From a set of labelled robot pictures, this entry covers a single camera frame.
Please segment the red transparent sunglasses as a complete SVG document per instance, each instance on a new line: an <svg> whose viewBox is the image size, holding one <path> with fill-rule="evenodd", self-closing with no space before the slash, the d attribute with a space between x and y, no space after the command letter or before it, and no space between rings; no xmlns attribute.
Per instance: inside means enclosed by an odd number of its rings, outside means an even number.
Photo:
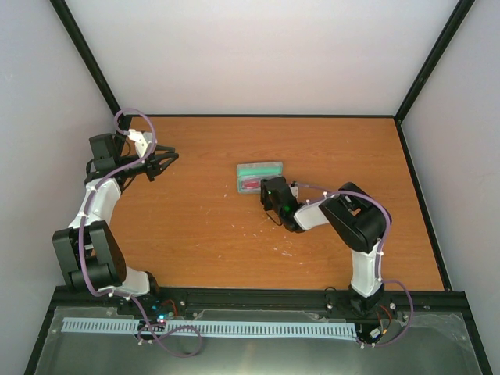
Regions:
<svg viewBox="0 0 500 375"><path fill-rule="evenodd" d="M258 191L260 189L260 179L244 179L241 181L239 188L243 192Z"/></svg>

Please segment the grey felt glasses case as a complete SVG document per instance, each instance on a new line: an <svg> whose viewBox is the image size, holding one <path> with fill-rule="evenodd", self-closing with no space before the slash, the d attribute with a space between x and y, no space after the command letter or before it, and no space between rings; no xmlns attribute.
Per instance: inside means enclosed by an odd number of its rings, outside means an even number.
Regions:
<svg viewBox="0 0 500 375"><path fill-rule="evenodd" d="M283 172L284 165L282 162L251 162L251 163L241 163L236 167L237 172L237 192L239 194L258 194L258 191L243 192L240 190L239 186L244 179L260 179L261 180L270 179L274 177L280 177Z"/></svg>

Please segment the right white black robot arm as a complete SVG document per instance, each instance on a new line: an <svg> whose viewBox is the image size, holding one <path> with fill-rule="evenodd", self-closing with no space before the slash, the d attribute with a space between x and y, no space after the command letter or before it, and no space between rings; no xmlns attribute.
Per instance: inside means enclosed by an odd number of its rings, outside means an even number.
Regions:
<svg viewBox="0 0 500 375"><path fill-rule="evenodd" d="M390 213L358 185L347 182L336 191L323 191L317 200L298 200L299 183L284 177L260 182L260 202L288 231L303 233L329 224L352 254L349 299L352 309L366 315L384 293L381 258L391 229Z"/></svg>

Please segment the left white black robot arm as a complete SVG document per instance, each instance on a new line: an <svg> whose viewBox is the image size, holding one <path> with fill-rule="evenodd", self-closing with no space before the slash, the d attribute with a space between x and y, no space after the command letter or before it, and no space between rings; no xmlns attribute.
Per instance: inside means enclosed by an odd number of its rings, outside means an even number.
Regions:
<svg viewBox="0 0 500 375"><path fill-rule="evenodd" d="M100 134L89 143L84 200L69 226L52 236L63 279L73 293L135 297L143 313L157 313L163 296L155 277L126 264L109 225L135 177L144 174L154 181L179 155L173 147L158 145L152 133L137 130Z"/></svg>

